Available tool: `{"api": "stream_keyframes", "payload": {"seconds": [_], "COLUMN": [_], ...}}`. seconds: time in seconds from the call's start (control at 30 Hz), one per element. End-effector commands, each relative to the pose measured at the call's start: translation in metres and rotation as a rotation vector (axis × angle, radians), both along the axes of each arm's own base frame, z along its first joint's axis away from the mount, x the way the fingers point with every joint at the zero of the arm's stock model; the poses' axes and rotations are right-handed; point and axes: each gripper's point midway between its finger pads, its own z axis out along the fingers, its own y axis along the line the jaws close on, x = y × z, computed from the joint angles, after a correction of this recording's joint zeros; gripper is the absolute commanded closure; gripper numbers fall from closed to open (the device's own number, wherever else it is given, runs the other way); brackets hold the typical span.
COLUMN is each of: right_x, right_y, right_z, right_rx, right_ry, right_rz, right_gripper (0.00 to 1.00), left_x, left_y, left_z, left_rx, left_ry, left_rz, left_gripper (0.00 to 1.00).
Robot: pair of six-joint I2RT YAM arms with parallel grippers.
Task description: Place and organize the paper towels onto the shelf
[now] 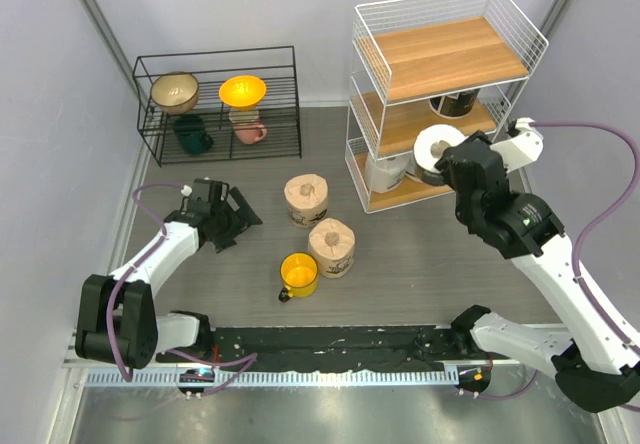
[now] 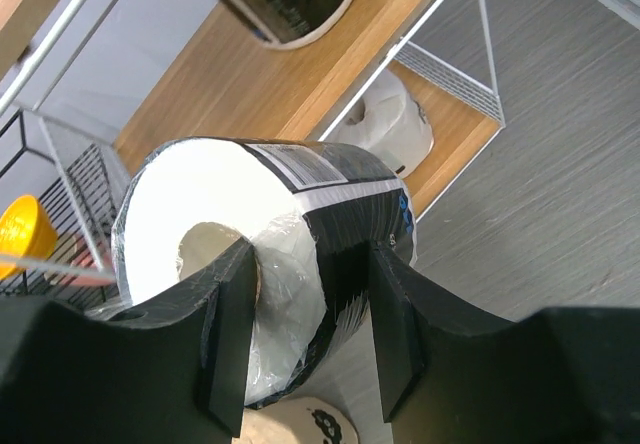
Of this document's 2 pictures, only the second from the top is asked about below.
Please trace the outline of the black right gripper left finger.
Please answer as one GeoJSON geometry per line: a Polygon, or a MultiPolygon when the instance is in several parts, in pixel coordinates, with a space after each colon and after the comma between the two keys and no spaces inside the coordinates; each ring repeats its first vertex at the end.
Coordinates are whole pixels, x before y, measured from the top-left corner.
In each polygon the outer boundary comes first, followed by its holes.
{"type": "Polygon", "coordinates": [[[44,297],[1,303],[5,443],[228,443],[241,430],[253,246],[107,321],[44,297]]]}

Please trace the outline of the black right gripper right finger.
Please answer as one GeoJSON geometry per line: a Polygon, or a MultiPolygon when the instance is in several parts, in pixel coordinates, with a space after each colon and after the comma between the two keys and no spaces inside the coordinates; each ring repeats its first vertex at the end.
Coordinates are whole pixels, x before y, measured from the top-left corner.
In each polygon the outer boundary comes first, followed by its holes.
{"type": "Polygon", "coordinates": [[[639,312],[551,307],[512,322],[375,244],[369,299],[397,443],[635,443],[639,312]]]}

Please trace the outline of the brown roll front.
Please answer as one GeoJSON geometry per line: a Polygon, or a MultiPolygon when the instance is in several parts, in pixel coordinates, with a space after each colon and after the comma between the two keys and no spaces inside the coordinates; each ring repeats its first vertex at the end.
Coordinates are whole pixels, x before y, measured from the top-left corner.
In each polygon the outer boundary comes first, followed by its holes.
{"type": "Polygon", "coordinates": [[[233,444],[358,444],[356,428],[338,409],[315,397],[245,409],[233,444]]]}

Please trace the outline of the white toilet paper roll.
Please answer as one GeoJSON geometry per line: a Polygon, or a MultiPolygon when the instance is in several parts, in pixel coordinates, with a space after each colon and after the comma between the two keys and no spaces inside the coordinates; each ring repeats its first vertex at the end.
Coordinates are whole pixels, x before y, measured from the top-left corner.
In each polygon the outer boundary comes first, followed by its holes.
{"type": "Polygon", "coordinates": [[[402,80],[383,70],[327,138],[356,145],[399,177],[409,176],[431,152],[432,127],[402,80]]]}

